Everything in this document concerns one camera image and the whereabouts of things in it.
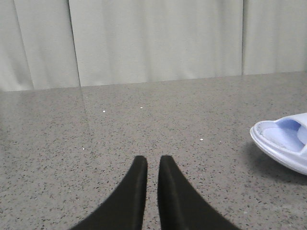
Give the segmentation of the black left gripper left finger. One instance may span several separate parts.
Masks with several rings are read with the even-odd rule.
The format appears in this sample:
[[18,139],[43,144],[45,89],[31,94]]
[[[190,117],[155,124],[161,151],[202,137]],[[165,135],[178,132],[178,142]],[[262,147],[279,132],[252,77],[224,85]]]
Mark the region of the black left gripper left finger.
[[136,156],[112,194],[73,230],[142,229],[147,187],[147,160]]

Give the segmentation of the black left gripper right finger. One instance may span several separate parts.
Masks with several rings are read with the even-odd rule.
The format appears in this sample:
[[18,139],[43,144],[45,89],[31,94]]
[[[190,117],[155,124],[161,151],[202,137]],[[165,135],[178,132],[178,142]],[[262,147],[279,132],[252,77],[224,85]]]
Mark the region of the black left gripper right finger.
[[160,159],[158,208],[163,230],[237,230],[188,182],[172,156]]

